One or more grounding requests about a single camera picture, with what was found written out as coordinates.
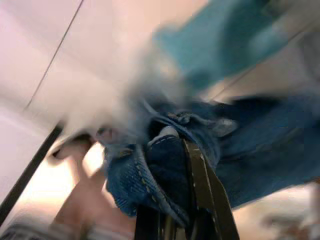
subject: blurred background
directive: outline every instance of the blurred background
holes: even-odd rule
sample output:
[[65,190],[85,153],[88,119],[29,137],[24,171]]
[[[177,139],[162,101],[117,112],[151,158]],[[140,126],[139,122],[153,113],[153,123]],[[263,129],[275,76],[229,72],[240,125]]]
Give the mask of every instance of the blurred background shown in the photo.
[[[181,28],[207,4],[206,0],[0,1],[0,201],[59,120],[66,120],[64,133],[70,134],[95,127],[101,118],[119,111],[154,34],[163,27]],[[288,44],[220,79],[202,93],[204,100],[287,95],[319,81],[320,1],[270,4],[279,14],[273,27],[285,33]],[[170,66],[170,71],[177,71]],[[101,148],[92,151],[89,173],[101,164]],[[51,166],[45,160],[6,223],[28,209],[45,215],[49,223],[76,184],[72,171],[68,161]],[[235,210],[241,239],[276,239],[281,230],[277,224],[264,224],[265,216],[309,218],[313,189],[312,184],[287,189]]]

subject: blue fabric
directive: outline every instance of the blue fabric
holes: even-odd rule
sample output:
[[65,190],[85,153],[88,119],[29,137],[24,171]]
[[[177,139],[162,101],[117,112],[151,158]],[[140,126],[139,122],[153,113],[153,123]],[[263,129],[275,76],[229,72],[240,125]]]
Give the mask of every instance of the blue fabric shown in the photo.
[[288,38],[261,0],[212,0],[185,26],[164,28],[154,42],[185,76],[192,92],[255,65]]
[[[166,103],[156,110],[146,129],[150,139],[169,125],[196,143],[232,207],[320,175],[317,96],[192,102],[183,109]],[[150,147],[147,142],[106,154],[107,189],[130,216],[143,204],[186,226],[190,199],[181,139],[164,136]]]

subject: light blue cloth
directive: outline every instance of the light blue cloth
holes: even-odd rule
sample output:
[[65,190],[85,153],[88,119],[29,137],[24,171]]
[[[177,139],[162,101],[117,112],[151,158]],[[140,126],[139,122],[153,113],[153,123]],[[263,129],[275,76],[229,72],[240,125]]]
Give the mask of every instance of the light blue cloth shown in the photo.
[[288,43],[266,0],[213,0],[184,27],[154,42],[175,61],[194,93],[264,60]]

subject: jeans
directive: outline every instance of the jeans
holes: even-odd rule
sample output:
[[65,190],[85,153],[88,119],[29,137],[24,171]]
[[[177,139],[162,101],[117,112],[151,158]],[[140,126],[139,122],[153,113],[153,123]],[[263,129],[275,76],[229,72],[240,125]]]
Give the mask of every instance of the jeans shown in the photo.
[[107,189],[117,206],[134,216],[142,204],[189,223],[190,190],[182,138],[194,142],[221,180],[230,205],[237,207],[320,175],[317,96],[281,100],[252,97],[233,105],[191,102],[157,106],[145,130],[152,144],[128,143],[108,154]]

